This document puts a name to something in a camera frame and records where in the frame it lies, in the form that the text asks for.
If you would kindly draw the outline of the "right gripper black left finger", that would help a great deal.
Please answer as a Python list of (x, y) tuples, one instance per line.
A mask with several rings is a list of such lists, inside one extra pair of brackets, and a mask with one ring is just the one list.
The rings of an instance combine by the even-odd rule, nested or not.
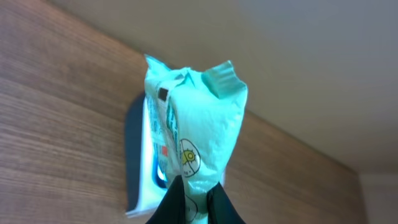
[(146, 224), (185, 224), (185, 215), (185, 191), (182, 176), (178, 175)]

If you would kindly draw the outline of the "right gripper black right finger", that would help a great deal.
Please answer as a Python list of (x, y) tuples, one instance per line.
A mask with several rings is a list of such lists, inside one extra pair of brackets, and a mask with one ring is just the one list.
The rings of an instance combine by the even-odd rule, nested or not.
[(206, 195), (208, 222), (211, 224), (245, 224), (218, 183)]

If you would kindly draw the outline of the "pale green wipes pack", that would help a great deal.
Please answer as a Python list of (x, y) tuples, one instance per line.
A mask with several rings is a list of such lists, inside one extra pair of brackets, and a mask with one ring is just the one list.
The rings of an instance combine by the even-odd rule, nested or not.
[(151, 56), (146, 62), (151, 136), (167, 189), (181, 175), (190, 223), (209, 223), (206, 195), (221, 184), (243, 123), (248, 87), (231, 61), (203, 72), (171, 69)]

